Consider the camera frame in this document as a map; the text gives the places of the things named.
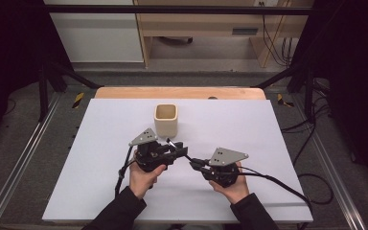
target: white cabinet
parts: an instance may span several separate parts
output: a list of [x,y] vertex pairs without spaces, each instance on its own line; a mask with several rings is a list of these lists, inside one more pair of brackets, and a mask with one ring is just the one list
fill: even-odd
[[[132,5],[131,0],[44,0],[46,4]],[[143,62],[135,14],[51,13],[71,62]]]

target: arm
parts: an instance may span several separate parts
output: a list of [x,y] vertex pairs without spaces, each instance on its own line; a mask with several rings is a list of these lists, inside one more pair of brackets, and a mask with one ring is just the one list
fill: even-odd
[[134,220],[146,208],[143,197],[149,187],[157,182],[165,169],[159,166],[153,172],[143,172],[137,163],[130,165],[129,186],[126,186],[100,214],[82,230],[131,229]]
[[241,229],[279,229],[256,195],[249,194],[246,177],[244,175],[239,175],[235,184],[228,188],[222,188],[212,180],[210,184],[216,192],[223,194],[229,200],[232,212],[241,223]]

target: electrical outlet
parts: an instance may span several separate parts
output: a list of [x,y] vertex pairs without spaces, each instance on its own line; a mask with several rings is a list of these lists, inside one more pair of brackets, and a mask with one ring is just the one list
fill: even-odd
[[264,3],[265,0],[255,0],[255,2],[253,3],[253,7],[262,7],[262,3]]
[[267,7],[277,7],[279,0],[265,0],[264,5]]
[[254,7],[277,7],[279,0],[255,0]]

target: floor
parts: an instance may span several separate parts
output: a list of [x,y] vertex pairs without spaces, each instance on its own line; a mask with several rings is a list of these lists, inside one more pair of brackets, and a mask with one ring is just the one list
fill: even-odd
[[[281,50],[281,44],[277,44],[277,48]],[[285,68],[274,61],[267,68],[260,68],[253,53],[245,52],[251,49],[244,38],[195,37],[192,44],[160,38],[154,41],[149,68],[119,63],[75,65],[81,75],[105,85],[251,86]],[[58,225],[41,220],[84,110],[95,94],[95,90],[69,78],[66,81],[69,87],[65,93],[50,94],[57,102],[57,109],[51,114],[44,133],[34,139],[35,149],[25,149],[25,146],[39,126],[38,87],[31,84],[10,96],[8,114],[0,126],[0,193],[6,192],[0,194],[4,196],[0,199],[3,207],[0,209],[0,229],[81,228],[81,223]],[[280,127],[291,127],[305,119],[301,112],[303,93],[289,94],[284,88],[287,82],[281,80],[265,90]],[[72,108],[80,92],[84,92],[84,98],[78,108]],[[285,103],[278,103],[279,93]],[[314,98],[318,99],[317,109],[327,105],[320,94],[314,93]],[[298,174],[315,173],[331,184],[334,180],[339,184],[333,187],[337,193],[329,204],[313,204],[314,222],[308,229],[368,229],[368,170],[352,163],[343,135],[330,114],[329,110],[318,114],[315,133],[295,166]],[[308,128],[302,126],[284,133],[291,159],[306,142]],[[13,190],[2,190],[8,178],[15,177],[12,170],[19,166],[16,164],[19,158],[26,159],[26,164],[20,168],[22,176],[14,181]],[[327,159],[331,161],[331,168],[324,165]],[[331,195],[326,184],[316,177],[303,176],[300,181],[306,195],[314,201],[327,201]],[[296,226],[282,224],[281,228],[296,229]]]

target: black cable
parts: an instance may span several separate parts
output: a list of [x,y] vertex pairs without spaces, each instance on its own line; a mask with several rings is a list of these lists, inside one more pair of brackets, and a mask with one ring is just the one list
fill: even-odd
[[317,174],[313,174],[313,173],[301,173],[301,174],[298,174],[297,176],[298,176],[298,178],[303,177],[303,176],[312,176],[312,177],[318,178],[318,179],[322,180],[322,182],[324,182],[327,185],[328,189],[330,190],[331,197],[328,200],[316,201],[316,200],[310,199],[311,203],[319,204],[319,205],[327,205],[327,204],[330,204],[334,200],[334,190],[331,187],[330,183],[328,183],[328,181],[326,179],[322,178],[321,176],[319,176]]
[[303,146],[300,148],[300,150],[297,153],[297,156],[295,156],[294,160],[292,161],[292,166],[295,167],[295,164],[297,163],[298,158],[300,157],[301,153],[303,153],[304,148],[306,147],[307,143],[309,142],[310,138],[312,137],[313,133],[315,132],[315,125],[312,126],[312,131],[307,138],[307,140],[304,142]]
[[127,171],[127,167],[133,163],[134,161],[130,162],[129,164],[129,158],[130,158],[130,153],[132,152],[133,147],[129,147],[129,150],[127,151],[127,156],[126,156],[126,160],[125,160],[125,164],[124,166],[119,170],[119,178],[118,178],[118,183],[115,186],[115,197],[119,194],[119,191],[121,190],[121,185],[122,185],[122,180],[124,180],[125,178],[125,172]]
[[320,98],[317,98],[317,99],[313,102],[313,104],[318,103],[320,100],[327,100],[327,97],[320,97]]
[[135,163],[135,162],[136,162],[136,160],[132,160],[132,161],[130,161],[130,162],[127,164],[126,168],[128,168],[131,164],[133,164],[133,163]]
[[13,102],[13,107],[9,109],[4,115],[10,114],[16,108],[16,101],[13,99],[8,99],[8,101]]
[[289,38],[288,41],[288,52],[287,52],[287,62],[288,62],[288,66],[291,65],[291,60],[292,60],[292,56],[291,56],[291,46],[292,46],[292,37]]
[[303,131],[310,130],[312,128],[313,128],[313,126],[309,126],[309,127],[304,128],[304,129],[300,129],[300,130],[296,130],[296,131],[284,131],[283,133],[300,133],[300,132],[303,132]]
[[[316,112],[314,112],[314,118],[318,118],[318,116],[316,116],[320,111],[322,111],[322,109],[325,109],[326,107],[328,107],[326,104],[322,105],[320,108],[318,108],[318,110]],[[310,121],[310,119],[307,119],[307,120],[304,120],[303,122],[297,124],[297,125],[294,125],[294,126],[290,126],[290,127],[284,127],[281,129],[282,132],[286,132],[286,131],[289,131],[289,130],[292,130],[292,129],[295,129],[295,128],[298,128],[300,126],[302,126],[303,124],[305,123],[308,123]]]
[[[274,60],[276,61],[277,64],[281,65],[281,66],[285,66],[285,62],[282,60],[283,63],[279,63],[279,61],[277,60],[280,59],[280,56],[279,54],[277,53],[277,50],[276,50],[276,47],[274,46],[274,43],[273,41],[271,40],[271,37],[270,37],[270,34],[268,34],[268,31],[267,31],[267,28],[265,27],[265,16],[262,15],[262,18],[263,18],[263,42],[264,42],[264,45],[265,47],[267,47],[268,51],[270,52],[270,54],[273,56]],[[276,53],[277,55],[277,58],[274,56],[273,52],[271,51],[270,47],[267,45],[267,42],[265,41],[265,33],[267,33],[267,36],[268,36],[268,39],[270,40],[271,42],[271,45],[274,49],[274,52]]]
[[241,169],[244,169],[244,170],[249,170],[249,171],[251,171],[251,172],[253,172],[253,173],[255,173],[255,174],[261,174],[261,173],[259,173],[259,172],[256,172],[256,171],[254,171],[254,170],[251,170],[251,169],[246,168],[246,167],[243,167],[243,166],[240,166],[240,167],[238,167],[238,168],[241,168]]
[[327,87],[324,87],[321,85],[321,83],[319,83],[316,79],[314,79],[313,81],[313,89],[319,90],[321,93],[317,92],[318,94],[323,94],[323,95],[329,95],[330,94],[330,89]]
[[291,189],[288,185],[286,185],[285,183],[283,183],[282,181],[280,181],[279,179],[277,179],[276,177],[273,177],[271,175],[264,175],[264,174],[260,174],[260,173],[254,173],[254,172],[216,172],[215,175],[251,175],[251,176],[258,176],[258,177],[265,178],[267,180],[270,180],[270,181],[276,183],[280,187],[284,188],[285,190],[289,191],[290,193],[292,193],[292,194],[298,196],[299,198],[301,198],[304,202],[307,203],[307,206],[309,207],[310,212],[312,213],[312,205],[311,205],[311,202],[308,198],[306,198],[304,195],[298,193],[297,191]]
[[283,43],[282,43],[282,59],[286,62],[286,65],[287,65],[287,67],[288,67],[287,57],[285,56],[286,41],[287,41],[287,38],[286,38],[286,37],[284,37],[284,38],[283,38]]
[[189,160],[189,161],[191,161],[191,162],[193,162],[193,163],[197,163],[195,160],[193,160],[193,158],[191,158],[190,156],[188,156],[188,155],[185,155],[185,157]]

